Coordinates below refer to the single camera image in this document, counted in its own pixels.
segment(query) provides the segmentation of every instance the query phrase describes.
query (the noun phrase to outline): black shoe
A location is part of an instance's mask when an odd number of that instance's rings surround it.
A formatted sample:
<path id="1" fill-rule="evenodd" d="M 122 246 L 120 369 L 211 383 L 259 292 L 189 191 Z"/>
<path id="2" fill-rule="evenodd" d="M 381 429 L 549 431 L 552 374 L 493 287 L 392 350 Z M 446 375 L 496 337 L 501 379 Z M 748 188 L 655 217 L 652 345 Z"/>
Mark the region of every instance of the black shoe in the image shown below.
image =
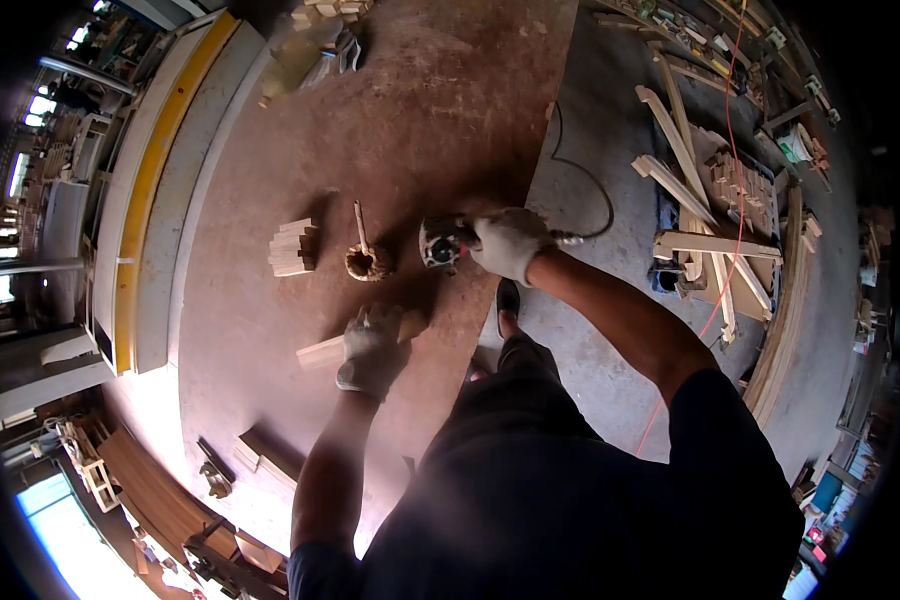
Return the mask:
<path id="1" fill-rule="evenodd" d="M 513 318 L 520 316 L 520 290 L 517 289 L 513 279 L 501 277 L 500 284 L 497 286 L 497 335 L 502 340 L 504 334 L 500 331 L 501 310 L 513 315 Z"/>

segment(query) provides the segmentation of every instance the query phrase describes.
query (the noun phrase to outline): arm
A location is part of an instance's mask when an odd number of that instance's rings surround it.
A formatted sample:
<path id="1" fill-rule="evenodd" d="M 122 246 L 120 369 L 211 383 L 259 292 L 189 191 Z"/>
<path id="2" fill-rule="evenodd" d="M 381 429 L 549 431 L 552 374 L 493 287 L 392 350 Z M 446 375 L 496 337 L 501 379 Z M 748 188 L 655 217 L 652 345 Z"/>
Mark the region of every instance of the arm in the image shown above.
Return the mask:
<path id="1" fill-rule="evenodd" d="M 289 549 L 328 542 L 353 552 L 364 492 L 364 455 L 380 402 L 362 391 L 341 391 L 330 421 L 303 463 L 293 497 Z"/>
<path id="2" fill-rule="evenodd" d="M 323 542 L 353 555 L 371 424 L 410 358 L 410 343 L 397 341 L 402 317 L 399 307 L 364 306 L 343 333 L 344 360 L 336 372 L 342 391 L 300 471 L 290 553 Z"/>
<path id="3" fill-rule="evenodd" d="M 573 306 L 624 360 L 652 381 L 668 408 L 697 371 L 719 369 L 694 332 L 634 286 L 556 247 L 530 210 L 507 208 L 477 219 L 474 260 L 497 275 L 535 286 Z"/>
<path id="4" fill-rule="evenodd" d="M 527 281 L 586 317 L 627 364 L 652 381 L 670 407 L 677 390 L 717 361 L 672 312 L 617 277 L 548 246 L 530 260 Z"/>

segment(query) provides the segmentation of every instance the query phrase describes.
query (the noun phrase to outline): work glove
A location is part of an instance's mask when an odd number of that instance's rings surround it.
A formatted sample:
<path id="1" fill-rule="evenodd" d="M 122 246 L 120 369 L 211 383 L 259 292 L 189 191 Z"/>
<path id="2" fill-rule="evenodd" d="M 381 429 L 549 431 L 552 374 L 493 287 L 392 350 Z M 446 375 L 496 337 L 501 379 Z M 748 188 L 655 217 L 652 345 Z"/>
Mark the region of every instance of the work glove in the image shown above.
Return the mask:
<path id="1" fill-rule="evenodd" d="M 384 402 L 410 360 L 410 341 L 398 341 L 402 320 L 399 306 L 360 307 L 343 332 L 343 364 L 336 371 L 337 388 L 363 392 Z"/>
<path id="2" fill-rule="evenodd" d="M 473 223 L 480 248 L 470 249 L 483 269 L 527 287 L 527 267 L 547 246 L 556 246 L 547 224 L 526 208 L 504 208 Z"/>

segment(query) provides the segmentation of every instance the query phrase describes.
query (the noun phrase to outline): person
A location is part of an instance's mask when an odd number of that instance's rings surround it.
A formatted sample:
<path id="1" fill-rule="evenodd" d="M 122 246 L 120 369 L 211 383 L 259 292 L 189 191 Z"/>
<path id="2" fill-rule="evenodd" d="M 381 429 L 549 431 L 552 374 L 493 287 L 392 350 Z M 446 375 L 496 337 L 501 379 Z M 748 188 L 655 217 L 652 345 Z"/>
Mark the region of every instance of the person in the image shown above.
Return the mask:
<path id="1" fill-rule="evenodd" d="M 780 598 L 804 521 L 707 347 L 648 295 L 557 248 L 529 210 L 474 229 L 474 260 L 504 278 L 497 372 L 463 384 L 358 560 L 368 433 L 409 357 L 399 309 L 360 310 L 343 335 L 336 408 L 293 499 L 289 597 Z M 587 424 L 551 352 L 520 329 L 512 280 L 574 307 L 656 385 L 669 463 L 640 460 Z"/>
<path id="2" fill-rule="evenodd" d="M 67 85 L 66 81 L 60 83 L 53 81 L 47 85 L 47 91 L 53 102 L 59 102 L 71 109 L 84 109 L 87 114 L 100 111 L 100 103 L 91 98 L 90 94 Z"/>

